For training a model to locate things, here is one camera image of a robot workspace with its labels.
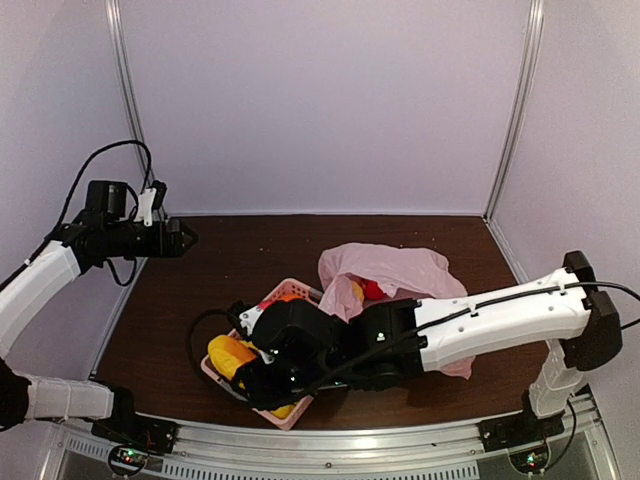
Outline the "yellow orange persimmon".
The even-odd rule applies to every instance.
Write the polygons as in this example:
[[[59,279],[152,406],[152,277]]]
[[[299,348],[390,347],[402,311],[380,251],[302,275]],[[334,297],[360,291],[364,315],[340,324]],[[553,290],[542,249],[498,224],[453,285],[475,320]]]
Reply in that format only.
[[[208,343],[207,351],[215,370],[231,381],[240,367],[258,357],[252,347],[251,342],[219,335]]]

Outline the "orange fruit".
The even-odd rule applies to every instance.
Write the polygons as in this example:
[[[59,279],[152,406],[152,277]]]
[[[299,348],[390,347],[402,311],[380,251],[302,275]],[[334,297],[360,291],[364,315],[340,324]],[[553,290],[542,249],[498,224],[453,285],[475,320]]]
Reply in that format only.
[[[291,293],[291,294],[282,295],[281,297],[278,298],[277,301],[291,302],[294,300],[306,300],[306,298],[304,296]]]

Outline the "pink plastic bag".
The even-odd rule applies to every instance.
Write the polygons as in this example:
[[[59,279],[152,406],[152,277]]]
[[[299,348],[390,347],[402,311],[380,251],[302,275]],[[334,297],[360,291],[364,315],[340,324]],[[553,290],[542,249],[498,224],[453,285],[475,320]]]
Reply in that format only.
[[[375,301],[360,303],[351,282],[378,283],[389,300],[453,299],[467,295],[449,271],[448,259],[427,248],[397,248],[381,244],[347,243],[320,255],[318,276],[324,294],[319,309],[349,323]]]

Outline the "orange yellow mango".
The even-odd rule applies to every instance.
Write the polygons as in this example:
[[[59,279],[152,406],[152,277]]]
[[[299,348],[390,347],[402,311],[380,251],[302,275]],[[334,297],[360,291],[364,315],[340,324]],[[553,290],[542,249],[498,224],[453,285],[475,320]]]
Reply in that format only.
[[[363,303],[365,300],[365,296],[364,296],[364,291],[362,289],[362,286],[359,282],[356,281],[352,281],[351,282],[351,287],[352,287],[352,291],[354,293],[354,296],[358,299],[358,301],[360,303]]]

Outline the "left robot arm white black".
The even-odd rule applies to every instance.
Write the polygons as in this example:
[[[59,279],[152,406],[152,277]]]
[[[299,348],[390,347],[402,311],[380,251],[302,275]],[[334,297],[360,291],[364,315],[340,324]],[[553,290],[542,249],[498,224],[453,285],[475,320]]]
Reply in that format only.
[[[88,379],[109,317],[97,275],[118,262],[175,259],[197,242],[183,221],[161,213],[167,187],[136,190],[92,180],[84,205],[64,216],[1,284],[1,428],[27,421],[103,420],[123,444],[144,433],[118,405],[118,388]]]

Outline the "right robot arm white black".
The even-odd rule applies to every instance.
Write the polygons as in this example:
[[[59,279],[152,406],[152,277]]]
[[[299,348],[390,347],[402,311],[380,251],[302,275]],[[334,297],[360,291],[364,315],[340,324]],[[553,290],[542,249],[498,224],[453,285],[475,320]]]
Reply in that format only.
[[[561,413],[583,375],[622,348],[610,285],[586,256],[511,288],[455,299],[378,303],[344,321],[303,299],[253,308],[238,326],[257,352],[231,380],[251,407],[273,410],[340,386],[384,390],[453,362],[546,342],[549,355],[513,419],[519,440],[535,440]]]

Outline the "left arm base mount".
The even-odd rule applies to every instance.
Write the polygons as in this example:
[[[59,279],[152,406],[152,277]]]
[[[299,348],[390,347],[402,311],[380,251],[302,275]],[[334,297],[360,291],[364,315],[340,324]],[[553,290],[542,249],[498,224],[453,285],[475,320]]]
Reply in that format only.
[[[107,466],[119,478],[129,479],[147,468],[151,461],[171,454],[178,424],[135,413],[129,420],[91,420],[91,434],[114,443],[107,454]]]

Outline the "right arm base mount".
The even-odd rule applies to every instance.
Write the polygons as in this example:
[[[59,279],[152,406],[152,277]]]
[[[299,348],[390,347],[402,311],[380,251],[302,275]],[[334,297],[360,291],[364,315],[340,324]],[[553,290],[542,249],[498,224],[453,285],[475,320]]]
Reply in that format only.
[[[529,477],[548,471],[552,465],[549,439],[565,431],[563,414],[537,417],[527,393],[520,412],[483,420],[477,428],[486,453],[506,450],[511,466]]]

